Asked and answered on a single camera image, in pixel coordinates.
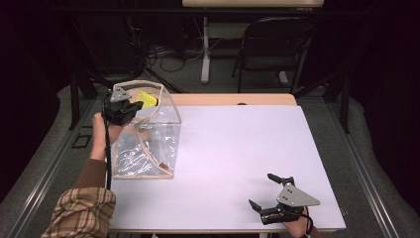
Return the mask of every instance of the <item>white table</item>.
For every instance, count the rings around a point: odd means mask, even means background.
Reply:
[[[178,105],[201,105],[178,107],[182,125],[174,178],[114,179],[117,206],[111,232],[279,232],[281,224],[262,225],[248,202],[276,206],[282,186],[267,174],[294,177],[298,188],[321,201],[310,208],[320,231],[346,228],[305,116],[290,95],[173,98]],[[287,105],[231,106],[259,101]]]
[[[234,8],[267,8],[267,7],[292,7],[292,8],[319,8],[324,4],[324,0],[182,0],[182,5],[184,7],[194,7],[194,8],[223,8],[223,7],[234,7]],[[226,28],[230,38],[240,38],[242,32],[248,26],[247,24],[235,24],[235,28],[232,28],[233,25],[228,27],[220,27],[220,24],[217,24],[217,27],[221,31],[219,38],[225,38]],[[201,71],[201,83],[209,82],[209,72],[210,72],[210,54],[209,54],[209,37],[217,37],[217,35],[209,35],[209,23],[207,17],[204,17],[203,24],[203,42],[204,42],[204,57],[203,57],[203,67]]]

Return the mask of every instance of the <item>black chair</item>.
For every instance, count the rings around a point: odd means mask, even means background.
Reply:
[[[305,49],[315,31],[314,23],[302,18],[263,18],[245,30],[232,76],[239,68],[238,93],[244,71],[294,71],[290,93],[298,85]]]

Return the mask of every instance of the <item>yellow object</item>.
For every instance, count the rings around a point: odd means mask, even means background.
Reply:
[[[142,90],[140,90],[139,94],[137,94],[137,101],[143,101],[143,108],[158,105],[158,100],[156,98],[150,96]]]

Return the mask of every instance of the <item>plaid sleeve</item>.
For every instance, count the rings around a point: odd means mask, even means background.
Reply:
[[[103,187],[67,190],[42,237],[106,237],[115,203],[115,194]]]

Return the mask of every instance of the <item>white desk leg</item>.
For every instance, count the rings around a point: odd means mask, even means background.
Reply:
[[[210,56],[209,56],[209,35],[208,35],[207,17],[204,17],[203,35],[204,35],[204,39],[203,39],[204,59],[203,59],[203,68],[201,70],[201,83],[208,83],[209,73],[210,73]]]

